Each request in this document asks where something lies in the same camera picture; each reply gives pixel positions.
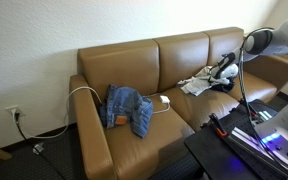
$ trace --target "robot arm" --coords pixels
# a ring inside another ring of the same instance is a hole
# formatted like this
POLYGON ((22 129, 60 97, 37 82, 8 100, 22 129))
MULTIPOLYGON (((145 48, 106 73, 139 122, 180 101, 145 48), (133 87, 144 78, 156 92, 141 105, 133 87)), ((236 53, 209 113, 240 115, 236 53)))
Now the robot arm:
POLYGON ((258 55, 283 54, 288 54, 288 19, 276 30, 264 28, 250 33, 241 47, 224 55, 224 58, 217 66, 214 66, 210 73, 215 79, 235 76, 238 73, 235 64, 238 63, 240 55, 245 62, 256 58, 258 55))

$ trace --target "brown leather couch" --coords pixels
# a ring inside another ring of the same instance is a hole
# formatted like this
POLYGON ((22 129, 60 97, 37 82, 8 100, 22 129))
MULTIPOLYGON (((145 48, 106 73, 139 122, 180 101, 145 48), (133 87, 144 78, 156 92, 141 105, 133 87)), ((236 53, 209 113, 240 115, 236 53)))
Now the brown leather couch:
MULTIPOLYGON (((80 49, 79 75, 70 79, 70 90, 94 88, 104 100, 109 84, 135 88, 141 95, 163 93, 171 100, 169 111, 153 114, 141 139, 129 125, 103 128, 99 101, 89 90, 71 99, 72 118, 78 125, 86 175, 89 179, 146 179, 185 153, 184 139, 200 130, 215 113, 219 118, 238 105, 238 78, 229 93, 206 90, 199 96, 175 87, 179 80, 214 65, 222 54, 240 45, 243 30, 237 27, 80 49)), ((271 100, 288 81, 288 62, 259 57, 245 63, 248 101, 271 100)), ((153 96, 154 111, 166 108, 153 96)))

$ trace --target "white charger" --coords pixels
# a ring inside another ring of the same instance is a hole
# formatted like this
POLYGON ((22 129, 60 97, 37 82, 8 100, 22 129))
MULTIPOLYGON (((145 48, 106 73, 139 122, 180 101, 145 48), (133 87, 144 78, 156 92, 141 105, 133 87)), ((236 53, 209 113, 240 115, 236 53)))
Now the white charger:
POLYGON ((160 99, 161 99, 162 103, 164 103, 164 104, 170 103, 170 99, 168 99, 167 96, 160 95, 160 99))

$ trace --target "blue jeans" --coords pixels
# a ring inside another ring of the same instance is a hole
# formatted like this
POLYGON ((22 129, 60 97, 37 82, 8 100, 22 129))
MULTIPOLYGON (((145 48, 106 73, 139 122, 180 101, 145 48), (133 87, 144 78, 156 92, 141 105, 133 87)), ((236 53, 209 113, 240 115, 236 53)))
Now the blue jeans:
POLYGON ((153 103, 135 89, 109 85, 106 101, 99 111, 106 128, 130 123, 132 132, 144 138, 153 113, 153 103))

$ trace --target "dark carpet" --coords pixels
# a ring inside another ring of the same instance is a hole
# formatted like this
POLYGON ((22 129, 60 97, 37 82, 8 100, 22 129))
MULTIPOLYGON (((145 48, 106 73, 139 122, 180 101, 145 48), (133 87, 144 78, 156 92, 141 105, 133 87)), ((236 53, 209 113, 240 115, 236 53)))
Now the dark carpet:
MULTIPOLYGON (((268 103, 277 111, 287 104, 288 97, 283 94, 276 96, 268 103)), ((43 155, 62 173, 65 179, 86 179, 76 128, 58 138, 43 142, 45 148, 42 152, 43 155)), ((22 144, 8 152, 13 157, 7 161, 0 160, 0 180, 62 179, 48 163, 32 152, 31 146, 22 144)), ((188 153, 181 160, 153 175, 150 179, 197 179, 195 173, 198 169, 198 163, 188 153)))

